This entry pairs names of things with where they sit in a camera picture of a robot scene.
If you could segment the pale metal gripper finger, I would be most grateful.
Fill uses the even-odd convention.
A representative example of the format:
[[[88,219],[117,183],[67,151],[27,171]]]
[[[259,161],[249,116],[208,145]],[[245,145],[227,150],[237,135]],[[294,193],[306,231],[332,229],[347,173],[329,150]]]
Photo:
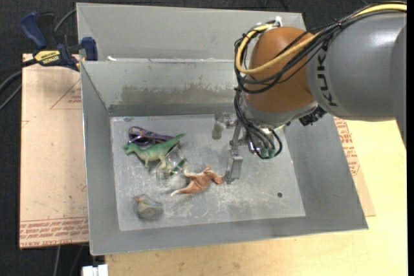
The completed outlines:
[[[215,117],[215,123],[212,130],[212,138],[220,140],[224,129],[234,127],[236,117],[233,114],[220,114]]]
[[[228,152],[226,172],[224,174],[224,181],[227,184],[231,184],[240,178],[242,163],[243,157],[239,154],[238,151]]]

